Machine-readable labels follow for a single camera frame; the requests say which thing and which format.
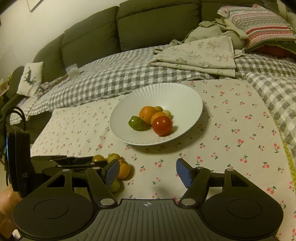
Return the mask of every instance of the tomato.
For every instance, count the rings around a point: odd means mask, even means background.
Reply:
[[[173,128],[173,123],[169,117],[160,116],[155,118],[155,120],[152,122],[152,128],[157,135],[165,136],[169,134]]]

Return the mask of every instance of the deer print pillow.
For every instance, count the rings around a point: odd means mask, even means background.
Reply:
[[[43,62],[26,64],[17,94],[32,97],[42,82]]]

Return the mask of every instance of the tablecloth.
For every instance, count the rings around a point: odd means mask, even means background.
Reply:
[[[111,132],[109,117],[124,98],[98,100],[77,107],[55,109],[49,123],[31,148],[31,155],[93,156],[118,153],[132,166],[132,177],[115,197],[131,199],[174,198],[186,188],[176,173],[176,160],[223,173],[234,168],[273,197],[283,208],[277,237],[296,236],[295,185],[280,133],[256,91],[243,80],[182,82],[203,100],[198,122],[181,137],[163,145],[137,147],[119,141]],[[221,191],[210,188],[209,195]]]

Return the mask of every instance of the gray gingham blanket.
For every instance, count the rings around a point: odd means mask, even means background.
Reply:
[[[130,50],[86,64],[80,68],[84,72],[79,78],[66,79],[37,100],[30,109],[24,110],[27,119],[56,108],[127,94],[150,84],[215,79],[215,76],[206,73],[150,66],[155,48]],[[11,115],[10,123],[18,122],[20,118]]]
[[[246,80],[254,87],[269,109],[283,133],[283,137],[296,160],[296,78],[246,74]]]
[[[127,94],[150,84],[218,78],[217,75],[196,71],[150,66],[149,61],[154,57],[155,48],[160,47],[163,46],[130,50],[83,66],[80,71],[84,72],[79,78],[66,79],[43,96],[30,100],[30,105],[25,109],[22,108],[26,119],[45,111],[52,112],[56,108],[73,107],[102,98]],[[237,79],[245,79],[249,72],[296,77],[296,62],[289,58],[277,59],[248,53],[236,58],[235,63]],[[18,115],[10,116],[11,124],[19,122]]]

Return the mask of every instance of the green sofa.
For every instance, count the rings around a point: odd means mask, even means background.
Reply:
[[[276,0],[242,0],[240,3],[235,0],[128,0],[76,23],[41,49],[33,62],[43,61],[42,82],[50,82],[65,75],[65,68],[72,64],[82,67],[122,51],[164,45],[173,39],[181,41],[201,21],[219,18],[217,10],[221,6],[251,7],[254,3],[278,12]],[[23,98],[16,93],[23,69],[18,67],[12,74],[5,103],[0,105],[2,116]],[[45,112],[27,121],[31,143],[50,117],[51,113]]]

